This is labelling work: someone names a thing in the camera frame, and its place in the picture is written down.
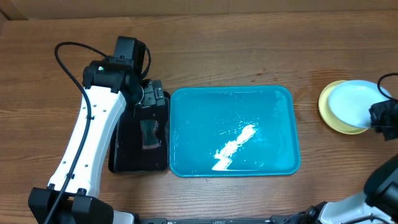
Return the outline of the green scrub sponge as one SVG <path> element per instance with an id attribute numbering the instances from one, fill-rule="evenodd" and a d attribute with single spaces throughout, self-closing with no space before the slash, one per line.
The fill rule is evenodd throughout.
<path id="1" fill-rule="evenodd" d="M 157 137 L 158 121 L 154 119 L 145 119 L 140 121 L 142 132 L 143 150 L 155 149 L 160 146 L 160 140 Z"/>

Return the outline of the light blue plate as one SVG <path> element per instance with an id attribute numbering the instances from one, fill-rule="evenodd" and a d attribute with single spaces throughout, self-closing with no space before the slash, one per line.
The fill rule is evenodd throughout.
<path id="1" fill-rule="evenodd" d="M 375 83 L 349 80 L 334 87 L 328 96 L 328 105 L 340 121 L 357 128 L 370 128 L 369 109 L 373 104 L 387 100 Z"/>

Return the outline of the yellow plate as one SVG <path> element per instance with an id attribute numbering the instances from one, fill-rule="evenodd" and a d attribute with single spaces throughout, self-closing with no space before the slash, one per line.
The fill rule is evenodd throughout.
<path id="1" fill-rule="evenodd" d="M 318 99 L 318 110 L 320 116 L 324 120 L 324 122 L 333 130 L 349 135 L 361 134 L 367 131 L 367 128 L 357 128 L 354 126 L 350 126 L 341 120 L 339 120 L 331 111 L 328 104 L 328 97 L 331 91 L 339 84 L 345 82 L 344 80 L 338 80 L 328 84 L 320 93 Z"/>

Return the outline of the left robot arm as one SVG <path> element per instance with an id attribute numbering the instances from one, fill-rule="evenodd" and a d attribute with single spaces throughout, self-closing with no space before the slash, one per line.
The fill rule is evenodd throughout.
<path id="1" fill-rule="evenodd" d="M 104 165 L 114 173 L 168 167 L 169 94 L 131 60 L 93 61 L 83 72 L 82 102 L 60 165 L 28 205 L 38 223 L 136 223 L 137 215 L 99 199 Z"/>

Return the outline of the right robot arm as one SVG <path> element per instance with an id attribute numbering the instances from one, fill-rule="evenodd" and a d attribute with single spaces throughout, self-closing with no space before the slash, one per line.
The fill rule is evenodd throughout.
<path id="1" fill-rule="evenodd" d="M 397 100 L 391 98 L 369 109 L 371 126 L 386 141 L 397 138 Z M 397 156 L 377 168 L 361 193 L 339 202 L 308 208 L 298 223 L 397 223 Z"/>

